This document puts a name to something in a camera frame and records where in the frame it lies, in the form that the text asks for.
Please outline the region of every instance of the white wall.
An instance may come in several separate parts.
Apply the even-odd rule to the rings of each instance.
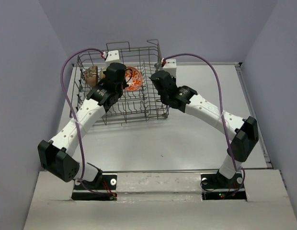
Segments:
[[[67,54],[106,42],[243,61],[277,0],[39,0]],[[194,60],[186,57],[185,61]]]
[[[273,165],[297,216],[297,0],[279,0],[249,51],[244,78]]]
[[[0,230],[23,229],[37,145],[54,134],[62,111],[65,58],[37,0],[0,0]]]

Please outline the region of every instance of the wire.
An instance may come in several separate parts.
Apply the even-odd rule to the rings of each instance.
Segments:
[[[225,122],[225,118],[223,116],[223,101],[222,101],[221,85],[220,85],[220,80],[219,80],[219,77],[217,75],[217,72],[216,72],[215,68],[205,58],[203,58],[203,57],[201,57],[199,55],[196,55],[196,54],[191,54],[191,53],[181,53],[181,54],[175,54],[175,55],[172,55],[172,56],[168,56],[168,57],[163,59],[162,66],[164,66],[167,59],[175,58],[175,57],[179,57],[179,56],[193,56],[193,57],[199,58],[202,61],[204,61],[211,68],[211,70],[213,71],[213,73],[215,75],[215,78],[217,80],[217,88],[218,88],[218,92],[219,92],[219,102],[220,102],[220,114],[221,114],[223,129],[224,129],[224,135],[225,135],[225,139],[226,139],[226,143],[227,143],[227,146],[228,146],[230,157],[231,157],[231,159],[233,161],[234,169],[235,169],[236,172],[238,172],[239,170],[237,169],[234,154],[233,154],[233,151],[232,151],[231,146],[230,146],[228,131],[227,131],[227,128],[226,128],[226,122]],[[234,194],[236,194],[242,188],[242,186],[244,184],[245,170],[242,167],[240,168],[240,170],[243,171],[243,180],[242,180],[240,188],[237,191],[235,191]]]
[[[70,57],[68,57],[66,59],[66,61],[63,63],[62,65],[62,68],[61,68],[61,72],[60,72],[60,83],[61,83],[61,89],[63,91],[63,94],[66,98],[66,101],[68,102],[68,105],[70,107],[70,110],[72,112],[72,115],[73,115],[73,118],[75,119],[75,125],[76,125],[76,129],[77,129],[77,136],[78,136],[78,141],[79,141],[79,144],[80,144],[80,153],[81,153],[81,161],[82,161],[82,172],[81,172],[81,176],[80,176],[80,183],[81,185],[86,189],[88,190],[89,192],[92,192],[92,193],[95,193],[95,194],[98,194],[98,195],[105,195],[103,193],[98,193],[98,192],[95,192],[89,188],[87,188],[87,186],[83,183],[82,179],[83,179],[83,176],[85,174],[85,154],[84,154],[84,150],[83,150],[83,145],[82,145],[82,140],[81,140],[81,134],[80,134],[80,126],[78,124],[78,120],[77,120],[77,116],[76,116],[76,113],[75,113],[75,110],[72,106],[72,103],[68,97],[68,92],[67,92],[67,89],[66,87],[64,86],[64,82],[63,82],[63,73],[64,73],[64,69],[66,67],[66,65],[68,64],[68,62],[73,58],[75,57],[76,55],[80,54],[80,53],[83,53],[83,52],[86,52],[86,51],[98,51],[101,53],[101,56],[103,57],[104,55],[104,52],[101,51],[100,49],[96,49],[96,48],[87,48],[87,49],[82,49],[80,51],[77,51],[76,53],[72,54]]]
[[[212,189],[212,190],[204,189],[204,188],[203,188],[203,182],[201,182],[200,185],[201,185],[201,188],[202,188],[204,191],[206,191],[206,192],[212,192],[212,191],[215,191],[215,190],[216,190],[216,188],[215,188],[215,189]]]

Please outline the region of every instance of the metal wire basket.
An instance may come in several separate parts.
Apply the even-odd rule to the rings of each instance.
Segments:
[[[169,107],[161,103],[157,90],[149,79],[153,73],[161,69],[159,43],[158,40],[147,40],[147,42],[149,46],[146,47],[130,47],[129,42],[106,44],[107,51],[118,50],[120,59],[126,66],[135,67],[141,72],[143,82],[137,91],[124,90],[119,101],[95,125],[122,125],[128,122],[158,120],[168,117]],[[98,73],[105,67],[100,53],[89,51],[78,55],[71,98],[77,111],[91,90],[84,77],[84,72],[91,66],[97,66]]]

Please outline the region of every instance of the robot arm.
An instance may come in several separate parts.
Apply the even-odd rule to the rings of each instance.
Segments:
[[[82,164],[73,159],[79,143],[76,122],[79,124],[80,136],[83,138],[91,126],[122,96],[123,89],[127,86],[125,71],[125,65],[116,62],[109,63],[104,72],[105,78],[92,88],[76,113],[77,121],[71,119],[48,142],[45,140],[40,142],[38,152],[44,169],[65,182],[81,178]],[[83,180],[87,184],[98,185],[101,179],[102,171],[86,163]]]
[[[225,111],[221,114],[217,106],[205,100],[195,90],[188,86],[177,87],[175,78],[176,66],[167,68],[165,65],[163,69],[169,69],[169,71],[157,71],[151,76],[151,80],[160,95],[161,102],[169,105],[171,108],[178,109],[183,113],[205,121],[222,133],[224,133],[221,119],[223,115],[226,121],[229,140],[231,141],[230,146],[234,160],[237,168],[240,168],[258,141],[256,119],[253,117],[243,119]],[[228,150],[228,155],[216,173],[215,178],[210,183],[217,186],[225,186],[231,183],[231,179],[235,173],[233,160]]]

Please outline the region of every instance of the orange bowl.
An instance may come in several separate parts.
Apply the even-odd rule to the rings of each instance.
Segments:
[[[125,80],[128,84],[128,87],[125,88],[127,91],[136,91],[139,90],[142,86],[142,75],[140,71],[135,67],[126,67]]]

